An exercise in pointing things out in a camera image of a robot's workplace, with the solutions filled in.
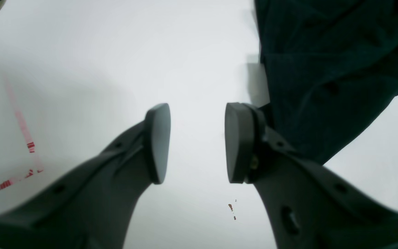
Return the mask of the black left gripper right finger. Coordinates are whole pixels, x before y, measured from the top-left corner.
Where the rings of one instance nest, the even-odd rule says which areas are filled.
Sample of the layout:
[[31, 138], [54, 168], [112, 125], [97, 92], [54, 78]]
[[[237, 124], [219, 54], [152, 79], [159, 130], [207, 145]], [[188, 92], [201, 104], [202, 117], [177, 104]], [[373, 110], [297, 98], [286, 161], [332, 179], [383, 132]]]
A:
[[278, 249], [398, 249], [398, 212], [301, 156], [251, 104], [225, 110], [230, 183], [256, 188]]

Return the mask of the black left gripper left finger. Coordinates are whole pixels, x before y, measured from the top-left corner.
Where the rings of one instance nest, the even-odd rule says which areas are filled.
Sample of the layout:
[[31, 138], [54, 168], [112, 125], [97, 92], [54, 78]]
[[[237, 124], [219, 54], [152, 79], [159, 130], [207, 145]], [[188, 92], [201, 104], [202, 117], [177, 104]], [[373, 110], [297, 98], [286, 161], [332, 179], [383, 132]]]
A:
[[0, 215], [0, 249], [121, 249], [139, 197], [163, 183], [170, 107], [158, 104], [100, 154]]

